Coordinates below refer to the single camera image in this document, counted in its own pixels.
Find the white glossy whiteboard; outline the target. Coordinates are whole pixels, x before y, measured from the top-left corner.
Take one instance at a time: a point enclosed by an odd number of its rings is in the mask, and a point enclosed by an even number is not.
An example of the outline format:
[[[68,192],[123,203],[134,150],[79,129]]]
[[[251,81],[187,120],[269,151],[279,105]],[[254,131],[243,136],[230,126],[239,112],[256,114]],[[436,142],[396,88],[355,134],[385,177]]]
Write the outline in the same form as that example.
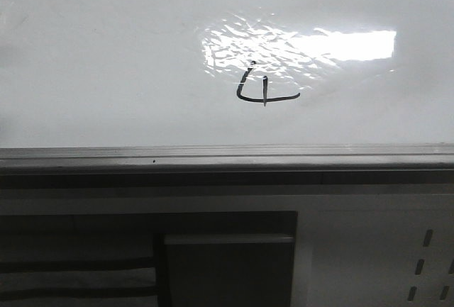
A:
[[[453,141],[453,0],[1,0],[1,146]]]

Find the dark square panel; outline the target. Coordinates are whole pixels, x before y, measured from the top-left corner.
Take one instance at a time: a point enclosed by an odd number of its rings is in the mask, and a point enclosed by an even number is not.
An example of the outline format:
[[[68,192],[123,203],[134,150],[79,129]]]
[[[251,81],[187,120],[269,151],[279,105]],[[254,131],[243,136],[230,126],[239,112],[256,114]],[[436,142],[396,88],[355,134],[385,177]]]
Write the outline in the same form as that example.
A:
[[[291,235],[169,235],[165,244],[173,306],[291,303]]]

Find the grey metal whiteboard tray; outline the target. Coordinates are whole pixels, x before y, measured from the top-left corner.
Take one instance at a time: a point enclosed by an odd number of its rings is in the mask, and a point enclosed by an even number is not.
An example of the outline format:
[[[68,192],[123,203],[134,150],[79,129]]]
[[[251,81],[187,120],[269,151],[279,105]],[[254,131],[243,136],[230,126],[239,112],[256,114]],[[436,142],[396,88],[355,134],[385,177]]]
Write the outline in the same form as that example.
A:
[[[448,184],[451,144],[29,147],[1,150],[7,189]]]

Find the white slotted metal panel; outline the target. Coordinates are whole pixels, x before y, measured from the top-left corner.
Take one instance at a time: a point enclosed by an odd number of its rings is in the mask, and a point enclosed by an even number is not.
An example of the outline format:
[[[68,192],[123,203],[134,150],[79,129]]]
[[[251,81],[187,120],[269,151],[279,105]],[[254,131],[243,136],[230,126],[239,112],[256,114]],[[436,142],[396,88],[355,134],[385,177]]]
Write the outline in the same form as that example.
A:
[[[319,211],[306,306],[452,306],[453,201]]]

